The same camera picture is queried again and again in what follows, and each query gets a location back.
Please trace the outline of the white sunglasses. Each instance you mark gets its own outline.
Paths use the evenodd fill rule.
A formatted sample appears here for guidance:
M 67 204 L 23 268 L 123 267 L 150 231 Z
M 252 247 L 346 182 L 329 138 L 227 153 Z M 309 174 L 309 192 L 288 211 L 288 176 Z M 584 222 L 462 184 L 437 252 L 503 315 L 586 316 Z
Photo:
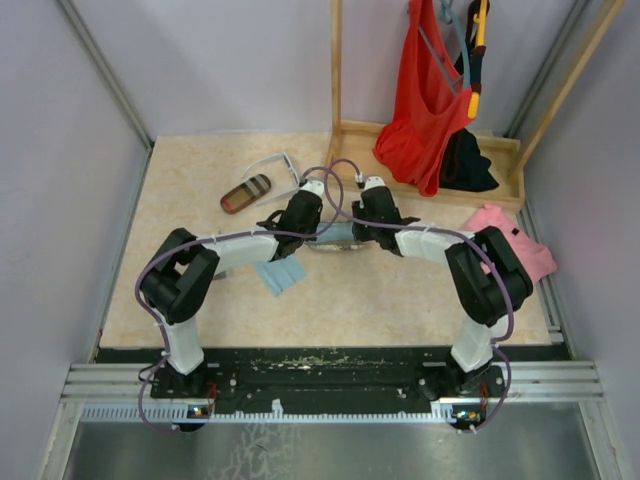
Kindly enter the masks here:
M 269 178 L 271 189 L 254 203 L 255 206 L 289 199 L 299 188 L 300 176 L 286 152 L 279 152 L 250 164 L 243 172 L 242 179 L 258 174 Z

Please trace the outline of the pink folded shirt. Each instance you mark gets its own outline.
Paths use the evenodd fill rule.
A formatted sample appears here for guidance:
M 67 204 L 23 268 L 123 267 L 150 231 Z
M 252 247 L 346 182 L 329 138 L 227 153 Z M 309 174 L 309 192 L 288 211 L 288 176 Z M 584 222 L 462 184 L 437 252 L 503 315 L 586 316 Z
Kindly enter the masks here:
M 501 231 L 533 284 L 557 270 L 549 248 L 532 240 L 499 206 L 486 204 L 479 208 L 462 229 L 479 232 L 486 227 Z

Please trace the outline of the wooden clothes rack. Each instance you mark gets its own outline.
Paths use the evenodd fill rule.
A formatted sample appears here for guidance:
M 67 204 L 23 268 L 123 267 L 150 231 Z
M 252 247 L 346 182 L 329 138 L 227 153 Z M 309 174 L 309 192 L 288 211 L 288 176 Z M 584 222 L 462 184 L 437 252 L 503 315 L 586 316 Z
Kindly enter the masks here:
M 399 194 L 519 212 L 524 168 L 623 4 L 577 1 L 504 137 L 469 131 L 482 96 L 490 2 L 459 19 L 448 1 L 411 1 L 388 124 L 347 120 L 342 107 L 342 4 L 330 4 L 332 131 L 327 166 L 355 161 Z

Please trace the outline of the plaid brown glasses case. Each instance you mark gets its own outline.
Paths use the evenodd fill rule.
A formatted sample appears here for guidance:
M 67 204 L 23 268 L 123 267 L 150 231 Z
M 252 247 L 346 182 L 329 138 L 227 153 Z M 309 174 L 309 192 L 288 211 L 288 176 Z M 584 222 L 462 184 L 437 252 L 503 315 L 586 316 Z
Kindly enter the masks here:
M 224 194 L 220 206 L 227 214 L 237 214 L 264 197 L 271 188 L 271 180 L 265 174 L 254 175 Z

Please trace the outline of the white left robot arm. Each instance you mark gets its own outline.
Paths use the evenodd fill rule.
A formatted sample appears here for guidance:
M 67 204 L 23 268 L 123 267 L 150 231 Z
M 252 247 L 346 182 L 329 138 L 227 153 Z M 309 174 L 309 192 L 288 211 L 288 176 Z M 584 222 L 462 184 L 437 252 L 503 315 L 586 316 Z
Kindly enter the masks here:
M 315 236 L 324 187 L 309 181 L 283 211 L 242 232 L 198 237 L 177 228 L 166 237 L 135 284 L 136 299 L 160 325 L 165 356 L 175 370 L 172 383 L 184 395 L 201 394 L 208 384 L 202 367 L 196 314 L 213 278 L 231 269 L 276 262 L 293 255 Z

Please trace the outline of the map print glasses case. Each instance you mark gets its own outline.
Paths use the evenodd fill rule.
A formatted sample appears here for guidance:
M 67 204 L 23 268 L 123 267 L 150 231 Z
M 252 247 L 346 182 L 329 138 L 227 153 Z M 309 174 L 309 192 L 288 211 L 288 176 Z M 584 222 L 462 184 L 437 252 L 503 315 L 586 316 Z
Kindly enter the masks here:
M 319 252 L 353 252 L 369 246 L 355 238 L 353 223 L 350 221 L 320 222 L 317 236 L 307 239 L 304 244 Z

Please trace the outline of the black garment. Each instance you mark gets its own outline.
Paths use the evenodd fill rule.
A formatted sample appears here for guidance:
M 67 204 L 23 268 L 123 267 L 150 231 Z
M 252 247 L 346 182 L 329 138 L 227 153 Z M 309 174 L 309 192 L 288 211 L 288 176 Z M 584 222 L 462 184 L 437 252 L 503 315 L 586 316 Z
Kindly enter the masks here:
M 473 193 L 495 190 L 499 182 L 490 167 L 491 161 L 481 154 L 476 136 L 462 129 L 451 136 L 445 149 L 439 186 Z

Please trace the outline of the red garment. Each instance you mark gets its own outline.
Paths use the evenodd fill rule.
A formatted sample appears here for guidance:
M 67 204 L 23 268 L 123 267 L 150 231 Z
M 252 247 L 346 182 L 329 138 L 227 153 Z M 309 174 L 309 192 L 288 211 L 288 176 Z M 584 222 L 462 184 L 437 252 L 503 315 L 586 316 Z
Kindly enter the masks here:
M 410 1 L 408 13 L 394 114 L 381 130 L 373 153 L 396 181 L 432 197 L 439 189 L 442 160 L 451 136 L 470 123 L 471 89 L 449 57 L 434 3 Z

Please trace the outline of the light blue cloth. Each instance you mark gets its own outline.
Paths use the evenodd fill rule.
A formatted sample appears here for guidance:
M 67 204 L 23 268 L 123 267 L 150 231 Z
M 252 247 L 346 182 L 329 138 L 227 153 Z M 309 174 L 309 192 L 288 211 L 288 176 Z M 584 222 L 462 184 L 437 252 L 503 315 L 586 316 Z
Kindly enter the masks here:
M 319 247 L 351 249 L 358 246 L 353 234 L 352 222 L 321 222 L 317 227 L 317 237 L 311 241 Z
M 254 269 L 275 297 L 306 277 L 303 265 L 295 256 L 272 262 L 255 263 Z

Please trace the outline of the yellow black hanger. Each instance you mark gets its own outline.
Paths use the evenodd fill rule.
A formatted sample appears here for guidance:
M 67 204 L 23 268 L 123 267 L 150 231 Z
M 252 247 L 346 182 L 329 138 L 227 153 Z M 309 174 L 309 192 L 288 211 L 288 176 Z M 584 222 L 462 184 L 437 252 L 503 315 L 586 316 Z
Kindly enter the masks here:
M 461 52 L 456 62 L 456 68 L 469 77 L 471 97 L 468 118 L 470 120 L 474 120 L 477 116 L 482 93 L 482 66 L 486 53 L 485 35 L 489 10 L 489 0 L 474 0 L 469 4 L 464 37 L 466 52 Z

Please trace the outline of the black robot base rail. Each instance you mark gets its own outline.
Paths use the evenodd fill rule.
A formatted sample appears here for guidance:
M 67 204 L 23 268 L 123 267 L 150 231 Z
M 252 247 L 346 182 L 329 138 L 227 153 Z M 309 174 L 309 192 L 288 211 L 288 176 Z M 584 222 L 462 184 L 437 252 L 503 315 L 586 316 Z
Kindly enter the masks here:
M 506 346 L 476 374 L 458 372 L 445 347 L 208 348 L 202 366 L 181 376 L 160 365 L 157 348 L 102 348 L 99 365 L 133 366 L 153 399 L 201 399 L 217 414 L 428 413 L 446 398 L 499 399 L 514 390 L 522 364 L 541 373 L 568 361 L 566 347 Z

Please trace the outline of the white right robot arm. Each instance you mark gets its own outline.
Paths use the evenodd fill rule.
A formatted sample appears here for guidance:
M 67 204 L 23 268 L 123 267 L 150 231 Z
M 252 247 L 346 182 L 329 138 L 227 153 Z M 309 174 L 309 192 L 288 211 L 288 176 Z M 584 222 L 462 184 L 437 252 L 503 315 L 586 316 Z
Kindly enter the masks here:
M 451 348 L 446 380 L 454 393 L 470 395 L 482 383 L 493 346 L 513 333 L 515 311 L 533 293 L 530 276 L 498 228 L 462 232 L 428 226 L 400 214 L 381 178 L 359 186 L 360 199 L 352 203 L 357 240 L 449 268 L 467 319 Z

